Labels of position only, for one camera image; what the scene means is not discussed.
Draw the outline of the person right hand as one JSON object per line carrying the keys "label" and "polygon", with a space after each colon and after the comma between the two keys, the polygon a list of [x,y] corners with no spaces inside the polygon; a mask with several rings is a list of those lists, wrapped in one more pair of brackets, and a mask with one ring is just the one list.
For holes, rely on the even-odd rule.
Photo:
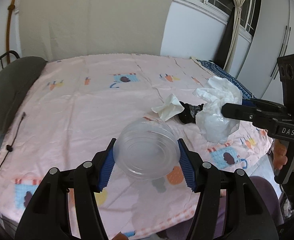
{"label": "person right hand", "polygon": [[278,139],[275,139],[273,144],[273,165],[277,170],[282,169],[283,165],[287,164],[286,152],[287,147]]}

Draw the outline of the person left hand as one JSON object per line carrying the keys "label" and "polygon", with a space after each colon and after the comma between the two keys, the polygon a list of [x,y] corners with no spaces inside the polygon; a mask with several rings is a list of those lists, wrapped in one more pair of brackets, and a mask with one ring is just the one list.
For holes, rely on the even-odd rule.
{"label": "person left hand", "polygon": [[124,235],[122,232],[119,232],[112,240],[128,240],[128,237]]}

